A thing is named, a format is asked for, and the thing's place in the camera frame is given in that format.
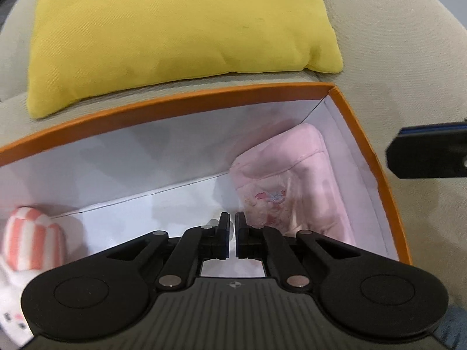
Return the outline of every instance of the pink fabric pouch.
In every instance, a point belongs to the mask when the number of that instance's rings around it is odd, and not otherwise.
[[[230,168],[249,225],[313,230],[355,245],[321,133],[300,124],[246,151]]]

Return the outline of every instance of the white plush toy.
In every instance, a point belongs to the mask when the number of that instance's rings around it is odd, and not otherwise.
[[[40,273],[64,263],[60,226],[34,208],[15,210],[4,228],[0,255],[0,325],[18,346],[32,333],[21,310],[24,287]]]

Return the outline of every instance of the pillow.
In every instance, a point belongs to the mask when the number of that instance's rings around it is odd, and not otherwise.
[[[38,0],[27,107],[45,117],[117,90],[342,58],[323,0]]]

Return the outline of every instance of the ridged surface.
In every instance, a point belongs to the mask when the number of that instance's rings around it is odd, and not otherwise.
[[[441,350],[444,347],[432,337],[392,345],[351,337],[328,322],[310,296],[284,291],[273,279],[198,278],[185,291],[161,295],[143,320],[112,338],[66,344],[38,337],[25,349]]]

